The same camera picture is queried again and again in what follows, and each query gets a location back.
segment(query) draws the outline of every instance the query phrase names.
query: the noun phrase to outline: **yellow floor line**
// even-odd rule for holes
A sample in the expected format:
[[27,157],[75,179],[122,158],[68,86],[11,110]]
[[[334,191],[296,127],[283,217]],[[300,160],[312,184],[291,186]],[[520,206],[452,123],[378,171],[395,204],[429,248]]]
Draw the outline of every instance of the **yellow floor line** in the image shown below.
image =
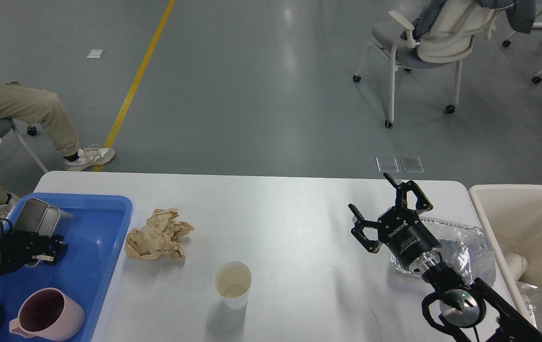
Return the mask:
[[[155,35],[153,35],[153,38],[151,39],[151,43],[149,44],[149,48],[146,49],[144,58],[142,59],[142,62],[140,63],[138,72],[136,72],[136,76],[133,78],[132,86],[129,87],[129,91],[127,92],[127,95],[125,96],[125,100],[123,100],[123,105],[121,106],[121,109],[119,110],[119,114],[117,114],[117,117],[114,120],[114,124],[112,128],[110,128],[110,133],[108,134],[108,137],[106,137],[104,147],[112,147],[114,140],[117,137],[117,134],[119,133],[119,129],[121,129],[121,125],[123,124],[123,119],[125,119],[127,110],[129,109],[129,106],[132,104],[133,96],[136,94],[136,90],[138,90],[138,86],[140,85],[142,76],[144,75],[144,72],[146,71],[146,67],[149,65],[149,61],[151,60],[151,56],[153,54],[153,51],[155,50],[156,43],[159,40],[159,36],[161,35],[161,32],[163,31],[163,27],[165,26],[167,17],[169,17],[169,13],[171,12],[171,8],[173,7],[174,2],[176,2],[176,0],[170,0],[167,3],[167,7],[165,8],[165,12],[163,12],[161,21],[159,21],[159,24],[157,25],[157,28],[155,30]],[[102,170],[102,165],[93,167],[93,171],[101,171],[101,170]]]

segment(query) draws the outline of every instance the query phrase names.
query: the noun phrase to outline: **white sneaker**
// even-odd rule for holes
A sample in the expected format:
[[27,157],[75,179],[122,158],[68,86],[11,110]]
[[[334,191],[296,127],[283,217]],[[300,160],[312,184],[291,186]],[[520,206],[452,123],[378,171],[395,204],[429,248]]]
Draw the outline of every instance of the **white sneaker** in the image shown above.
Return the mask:
[[66,171],[81,171],[93,165],[102,165],[114,158],[114,149],[108,147],[102,149],[100,145],[91,145],[86,149],[79,149],[79,159],[68,161],[64,159]]
[[11,208],[15,205],[15,202],[19,200],[19,197],[17,197],[14,193],[7,193],[10,197],[8,204],[1,204],[0,205],[0,219],[6,219],[7,215],[11,211]]

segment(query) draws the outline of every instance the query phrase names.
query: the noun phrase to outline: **crumpled brown paper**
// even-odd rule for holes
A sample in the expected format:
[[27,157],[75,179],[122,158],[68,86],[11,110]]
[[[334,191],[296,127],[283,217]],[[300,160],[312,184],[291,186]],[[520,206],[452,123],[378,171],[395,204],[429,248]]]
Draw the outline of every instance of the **crumpled brown paper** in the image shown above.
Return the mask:
[[173,260],[184,260],[186,254],[179,237],[188,235],[193,228],[186,222],[173,221],[178,210],[155,209],[142,229],[132,228],[125,238],[125,253],[136,260],[153,260],[165,255]]

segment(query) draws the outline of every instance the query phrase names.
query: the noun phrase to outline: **epoxy floor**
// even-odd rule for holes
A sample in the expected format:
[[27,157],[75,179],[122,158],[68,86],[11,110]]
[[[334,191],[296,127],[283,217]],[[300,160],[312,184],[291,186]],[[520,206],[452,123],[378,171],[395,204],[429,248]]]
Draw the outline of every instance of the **epoxy floor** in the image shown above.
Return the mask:
[[[0,0],[0,82],[60,95],[82,145],[104,143],[165,0]],[[177,0],[103,171],[381,178],[377,156],[418,156],[424,173],[397,178],[542,184],[542,30],[518,35],[505,15],[490,41],[455,66],[399,72],[396,117],[384,128],[388,66],[371,52],[352,75],[372,25],[414,0]],[[89,50],[105,48],[99,60]],[[50,169],[62,160],[40,132],[27,141]],[[0,146],[0,184],[32,192],[42,173],[17,139]]]

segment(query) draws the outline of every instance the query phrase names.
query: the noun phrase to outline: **beige bin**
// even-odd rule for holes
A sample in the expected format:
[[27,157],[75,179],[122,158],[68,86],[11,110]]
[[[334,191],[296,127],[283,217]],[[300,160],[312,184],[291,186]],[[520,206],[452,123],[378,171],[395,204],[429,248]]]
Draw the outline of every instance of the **beige bin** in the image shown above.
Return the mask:
[[476,185],[469,194],[516,309],[526,317],[502,252],[525,257],[520,281],[542,288],[542,185]]

